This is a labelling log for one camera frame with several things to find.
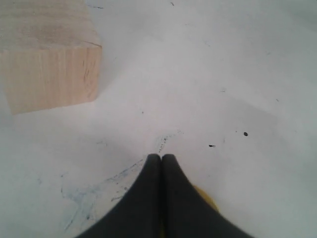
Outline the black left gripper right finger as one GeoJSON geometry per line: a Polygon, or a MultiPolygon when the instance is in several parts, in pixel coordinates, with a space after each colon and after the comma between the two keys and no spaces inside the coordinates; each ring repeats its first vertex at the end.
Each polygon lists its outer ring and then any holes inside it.
{"type": "Polygon", "coordinates": [[[162,157],[161,178],[163,224],[167,238],[251,237],[203,199],[185,176],[174,155],[162,157]]]}

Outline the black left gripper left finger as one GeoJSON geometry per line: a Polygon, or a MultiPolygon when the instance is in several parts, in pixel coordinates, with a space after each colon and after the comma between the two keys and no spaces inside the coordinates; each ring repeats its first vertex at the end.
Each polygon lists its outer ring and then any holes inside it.
{"type": "Polygon", "coordinates": [[[158,238],[161,227],[160,169],[160,156],[148,155],[137,179],[122,199],[79,237],[158,238]]]}

